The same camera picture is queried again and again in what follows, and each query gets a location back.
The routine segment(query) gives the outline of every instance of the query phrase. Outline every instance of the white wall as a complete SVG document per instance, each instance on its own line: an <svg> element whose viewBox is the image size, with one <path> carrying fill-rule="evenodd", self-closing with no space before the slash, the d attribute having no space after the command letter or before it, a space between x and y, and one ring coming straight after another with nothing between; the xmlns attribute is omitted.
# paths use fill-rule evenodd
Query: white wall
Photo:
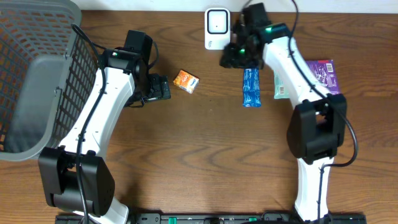
<svg viewBox="0 0 398 224"><path fill-rule="evenodd" d="M205 11L223 6L240 11L246 0L72 0L80 9L134 11ZM292 12L290 0L253 0L264 2L267 11ZM398 13L398 0L296 0L302 12Z"/></svg>

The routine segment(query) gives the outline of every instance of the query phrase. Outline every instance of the wooden table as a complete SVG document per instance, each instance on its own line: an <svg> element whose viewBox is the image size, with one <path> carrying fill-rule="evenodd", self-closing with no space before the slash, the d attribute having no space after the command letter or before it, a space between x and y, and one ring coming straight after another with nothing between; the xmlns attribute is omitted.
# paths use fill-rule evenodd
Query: wooden table
<svg viewBox="0 0 398 224"><path fill-rule="evenodd" d="M292 25L294 14L273 13ZM98 44L123 46L129 29L158 44L153 72L167 75L171 100L124 109L107 165L116 197L165 213L262 213L289 210L297 164L286 143L289 100L274 100L274 75L261 71L261 108L242 107L243 71L218 65L221 51L204 48L202 12L83 12L83 30ZM298 46L306 60L334 59L360 152L333 168L332 212L363 212L368 223L396 223L398 209L398 16L302 14ZM180 69L200 78L190 95L172 85ZM338 151L347 161L351 138ZM53 223L37 161L0 162L0 223Z"/></svg>

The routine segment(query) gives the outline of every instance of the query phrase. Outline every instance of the blue wrapper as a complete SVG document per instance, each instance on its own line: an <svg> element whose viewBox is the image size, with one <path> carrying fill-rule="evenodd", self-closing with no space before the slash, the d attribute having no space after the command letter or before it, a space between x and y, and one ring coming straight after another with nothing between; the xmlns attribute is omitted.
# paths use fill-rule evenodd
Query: blue wrapper
<svg viewBox="0 0 398 224"><path fill-rule="evenodd" d="M260 107L259 69L245 69L243 74L243 106Z"/></svg>

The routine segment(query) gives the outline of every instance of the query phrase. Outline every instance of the orange snack packet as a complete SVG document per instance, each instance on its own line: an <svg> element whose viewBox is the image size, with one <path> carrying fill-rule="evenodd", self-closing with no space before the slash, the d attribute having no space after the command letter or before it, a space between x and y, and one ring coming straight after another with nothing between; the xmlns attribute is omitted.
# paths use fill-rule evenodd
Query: orange snack packet
<svg viewBox="0 0 398 224"><path fill-rule="evenodd" d="M181 89L193 93L199 83L199 78L194 77L186 71L181 70L180 73L174 79L174 85Z"/></svg>

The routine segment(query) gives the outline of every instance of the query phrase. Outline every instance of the gray basket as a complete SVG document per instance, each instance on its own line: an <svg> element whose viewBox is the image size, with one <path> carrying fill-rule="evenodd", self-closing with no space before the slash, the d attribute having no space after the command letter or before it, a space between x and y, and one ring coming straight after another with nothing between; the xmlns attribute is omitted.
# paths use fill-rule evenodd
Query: gray basket
<svg viewBox="0 0 398 224"><path fill-rule="evenodd" d="M37 158L75 124L98 66L69 0L0 0L0 22L0 159Z"/></svg>

